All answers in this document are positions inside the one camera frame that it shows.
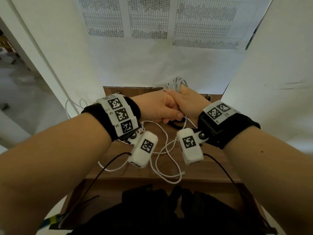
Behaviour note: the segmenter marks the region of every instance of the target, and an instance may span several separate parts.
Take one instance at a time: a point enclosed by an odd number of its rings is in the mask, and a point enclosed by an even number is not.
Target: skin
[[[141,120],[165,123],[182,119],[178,109],[196,123],[210,104],[184,86],[180,93],[157,91],[133,100]],[[0,228],[8,235],[35,234],[49,210],[83,180],[110,145],[104,127],[84,113],[3,153]],[[233,138],[224,152],[248,189],[288,234],[312,232],[313,162],[308,156],[255,127]]]

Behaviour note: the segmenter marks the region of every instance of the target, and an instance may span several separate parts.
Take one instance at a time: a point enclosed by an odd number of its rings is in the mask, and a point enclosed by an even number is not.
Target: screw
[[[205,137],[204,133],[201,133],[201,134],[199,134],[199,138],[200,139],[205,139],[206,137]]]
[[[131,138],[131,139],[134,139],[134,138],[136,138],[136,137],[137,137],[137,134],[134,133],[130,138]]]

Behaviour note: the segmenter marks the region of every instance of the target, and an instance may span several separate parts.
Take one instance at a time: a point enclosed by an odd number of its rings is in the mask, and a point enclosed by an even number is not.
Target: forearm
[[[256,127],[238,134],[224,152],[243,183],[286,232],[295,224],[299,229],[310,226],[313,160],[309,156]]]
[[[83,180],[110,144],[104,127],[84,113],[2,154],[0,227],[14,204],[49,211]]]

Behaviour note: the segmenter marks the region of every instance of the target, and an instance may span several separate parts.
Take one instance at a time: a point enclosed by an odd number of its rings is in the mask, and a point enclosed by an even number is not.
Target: black cable
[[[61,225],[63,224],[63,222],[65,221],[65,219],[70,215],[70,213],[72,213],[72,211],[76,208],[76,206],[80,203],[80,201],[84,198],[84,196],[87,194],[87,192],[90,190],[90,188],[92,187],[92,185],[95,183],[95,181],[98,179],[98,177],[101,175],[101,173],[118,157],[122,156],[122,155],[129,155],[131,156],[131,153],[129,152],[125,152],[125,153],[121,153],[118,154],[115,158],[113,158],[110,162],[107,163],[107,165],[105,165],[103,167],[103,169],[99,172],[99,174],[96,176],[96,178],[92,181],[91,185],[88,187],[88,189],[85,191],[85,193],[83,194],[83,196],[75,203],[75,205],[72,207],[72,209],[64,216],[64,218],[62,219],[62,221],[60,222],[60,224],[58,225],[58,228],[61,228]]]
[[[230,175],[227,173],[227,171],[224,169],[224,167],[214,158],[212,157],[211,155],[207,154],[207,153],[204,153],[203,155],[206,155],[208,156],[209,158],[211,158],[214,162],[216,162],[220,167],[221,169],[225,172],[225,174],[228,176],[228,178],[231,180],[231,182],[234,184],[234,186],[237,188],[237,190],[239,191],[239,193],[244,196],[247,201],[249,201],[251,203],[251,201],[245,196],[245,194],[241,191],[241,189],[237,186],[237,184],[234,182],[234,180],[230,177]],[[262,215],[258,214],[259,216],[261,216],[262,220],[266,223],[266,225],[272,230],[272,232],[275,234],[275,235],[278,235],[274,229],[272,228],[272,226],[268,223],[268,221],[266,221],[265,218],[263,218]]]

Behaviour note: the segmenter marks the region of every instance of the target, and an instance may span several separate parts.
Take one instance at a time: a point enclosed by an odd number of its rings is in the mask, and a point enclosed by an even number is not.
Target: person's right hand
[[[202,110],[210,104],[202,95],[184,85],[180,85],[180,93],[172,89],[166,90],[166,93],[174,98],[180,110],[194,123],[198,122]]]

